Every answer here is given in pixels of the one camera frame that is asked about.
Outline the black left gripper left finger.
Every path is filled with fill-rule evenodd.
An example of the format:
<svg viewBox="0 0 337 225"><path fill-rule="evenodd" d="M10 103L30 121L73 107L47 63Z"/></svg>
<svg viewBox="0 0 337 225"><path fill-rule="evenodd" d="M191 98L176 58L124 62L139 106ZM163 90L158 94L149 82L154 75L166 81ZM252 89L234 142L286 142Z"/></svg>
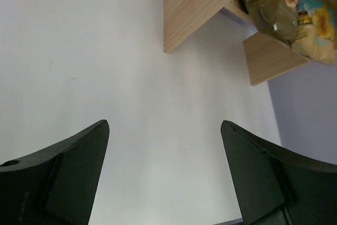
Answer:
<svg viewBox="0 0 337 225"><path fill-rule="evenodd" d="M1 164L1 224L88 224L109 134L100 120Z"/></svg>

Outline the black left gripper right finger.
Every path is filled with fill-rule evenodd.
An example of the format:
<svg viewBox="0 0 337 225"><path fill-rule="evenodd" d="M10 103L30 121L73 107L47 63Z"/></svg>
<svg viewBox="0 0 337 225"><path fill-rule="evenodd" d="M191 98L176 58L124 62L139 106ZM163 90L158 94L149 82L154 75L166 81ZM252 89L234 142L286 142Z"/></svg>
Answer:
<svg viewBox="0 0 337 225"><path fill-rule="evenodd" d="M223 121L240 224L336 224L336 165L292 152Z"/></svg>

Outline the large kettle cooked chips bag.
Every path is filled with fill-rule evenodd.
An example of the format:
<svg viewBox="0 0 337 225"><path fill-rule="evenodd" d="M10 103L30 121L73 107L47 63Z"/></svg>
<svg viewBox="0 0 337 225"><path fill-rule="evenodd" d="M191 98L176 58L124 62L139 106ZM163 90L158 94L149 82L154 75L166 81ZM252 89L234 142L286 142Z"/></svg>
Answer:
<svg viewBox="0 0 337 225"><path fill-rule="evenodd" d="M336 14L329 0L298 0L296 39L292 50L305 58L333 65Z"/></svg>

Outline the olive light-blue chips bag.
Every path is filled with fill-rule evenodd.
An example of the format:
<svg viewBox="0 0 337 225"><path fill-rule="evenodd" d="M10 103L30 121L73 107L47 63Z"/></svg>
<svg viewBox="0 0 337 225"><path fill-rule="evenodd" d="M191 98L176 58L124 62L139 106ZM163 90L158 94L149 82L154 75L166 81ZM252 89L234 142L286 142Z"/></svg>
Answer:
<svg viewBox="0 0 337 225"><path fill-rule="evenodd" d="M298 0L243 0L255 27L287 45L296 39Z"/></svg>

